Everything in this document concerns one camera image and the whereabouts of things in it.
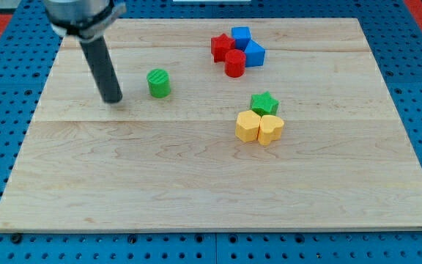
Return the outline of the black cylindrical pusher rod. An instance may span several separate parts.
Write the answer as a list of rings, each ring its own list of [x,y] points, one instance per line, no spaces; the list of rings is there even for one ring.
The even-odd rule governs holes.
[[[104,37],[81,43],[81,49],[104,103],[118,103],[122,91]]]

